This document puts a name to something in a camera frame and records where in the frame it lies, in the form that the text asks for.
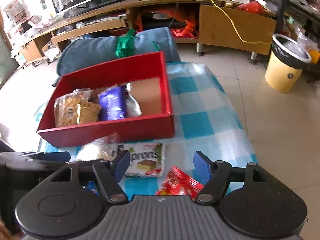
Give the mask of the gold snack packet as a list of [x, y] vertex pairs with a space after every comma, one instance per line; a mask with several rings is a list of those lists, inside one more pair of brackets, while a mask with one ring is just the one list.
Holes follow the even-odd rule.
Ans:
[[101, 106], [99, 104], [80, 100], [77, 103], [76, 124], [81, 125], [98, 121], [100, 111]]

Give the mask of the purple wafer biscuit packet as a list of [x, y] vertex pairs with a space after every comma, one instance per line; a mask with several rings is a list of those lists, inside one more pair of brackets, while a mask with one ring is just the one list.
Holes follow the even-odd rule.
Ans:
[[98, 101], [101, 106], [99, 120], [113, 121], [124, 119], [127, 116], [125, 100], [124, 86], [113, 86], [99, 93]]

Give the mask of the clear yellow noodle snack bag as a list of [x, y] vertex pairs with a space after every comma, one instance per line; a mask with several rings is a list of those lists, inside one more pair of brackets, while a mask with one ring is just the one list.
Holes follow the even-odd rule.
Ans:
[[76, 125], [78, 118], [78, 103], [81, 100], [88, 101], [91, 94], [91, 89], [82, 88], [58, 97], [54, 103], [55, 126], [65, 127]]

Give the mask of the red white snack packet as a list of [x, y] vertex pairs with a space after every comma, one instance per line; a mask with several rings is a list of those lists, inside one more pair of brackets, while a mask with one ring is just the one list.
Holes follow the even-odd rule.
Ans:
[[125, 102], [126, 102], [126, 110], [128, 118], [135, 118], [142, 115], [142, 111], [140, 109], [140, 105], [138, 101], [131, 94], [132, 84], [128, 82], [125, 85]]

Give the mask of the blue white snack bag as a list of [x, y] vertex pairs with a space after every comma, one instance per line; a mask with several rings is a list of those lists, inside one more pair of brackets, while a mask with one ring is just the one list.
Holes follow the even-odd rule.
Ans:
[[97, 191], [97, 186], [94, 181], [89, 181], [82, 186], [83, 189], [93, 192], [97, 196], [99, 196], [99, 192]]

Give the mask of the clear pale cake packet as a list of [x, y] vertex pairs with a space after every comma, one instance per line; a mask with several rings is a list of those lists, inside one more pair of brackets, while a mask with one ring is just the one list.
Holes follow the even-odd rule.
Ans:
[[95, 139], [82, 146], [76, 156], [77, 161], [113, 160], [117, 156], [119, 135], [117, 133]]

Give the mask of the Kaprons wafer packet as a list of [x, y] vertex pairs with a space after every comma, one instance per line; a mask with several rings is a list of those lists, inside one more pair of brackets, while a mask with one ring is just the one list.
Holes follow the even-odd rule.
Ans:
[[117, 153], [127, 150], [130, 165], [126, 177], [161, 177], [165, 164], [165, 145], [162, 142], [118, 144]]

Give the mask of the red cardboard box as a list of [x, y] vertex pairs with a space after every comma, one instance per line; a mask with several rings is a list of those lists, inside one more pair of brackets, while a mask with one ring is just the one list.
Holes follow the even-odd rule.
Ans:
[[55, 147], [79, 146], [112, 134], [120, 142], [173, 137], [164, 53], [126, 57], [64, 75], [37, 133]]

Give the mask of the blue rolled blanket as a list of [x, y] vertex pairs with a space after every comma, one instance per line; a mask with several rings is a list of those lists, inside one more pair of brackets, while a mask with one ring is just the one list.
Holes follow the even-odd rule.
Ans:
[[56, 67], [58, 78], [52, 84], [56, 87], [62, 76], [96, 64], [162, 51], [167, 63], [179, 62], [176, 43], [167, 27], [145, 30], [137, 33], [130, 29], [125, 35], [95, 37], [72, 42], [62, 52]]

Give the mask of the yellow trash bin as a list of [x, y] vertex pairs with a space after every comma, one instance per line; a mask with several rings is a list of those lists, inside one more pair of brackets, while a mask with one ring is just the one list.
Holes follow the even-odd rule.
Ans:
[[299, 48], [296, 41], [273, 34], [265, 80], [273, 89], [288, 93], [310, 63], [310, 54]]

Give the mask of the wooden TV cabinet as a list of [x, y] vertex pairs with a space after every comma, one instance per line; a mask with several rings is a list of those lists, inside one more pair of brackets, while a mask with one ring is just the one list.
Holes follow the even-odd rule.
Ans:
[[119, 36], [168, 27], [176, 43], [194, 43], [267, 55], [277, 29], [275, 15], [257, 1], [240, 5], [230, 0], [124, 0], [67, 17], [28, 38], [18, 52], [27, 63], [45, 58], [53, 44], [62, 52], [71, 38], [87, 34]]

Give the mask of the orange plastic bag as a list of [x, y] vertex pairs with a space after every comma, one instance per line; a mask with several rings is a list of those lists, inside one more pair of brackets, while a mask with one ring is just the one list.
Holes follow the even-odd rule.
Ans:
[[199, 36], [199, 6], [165, 4], [142, 7], [133, 22], [137, 32], [167, 27], [174, 38], [197, 39]]

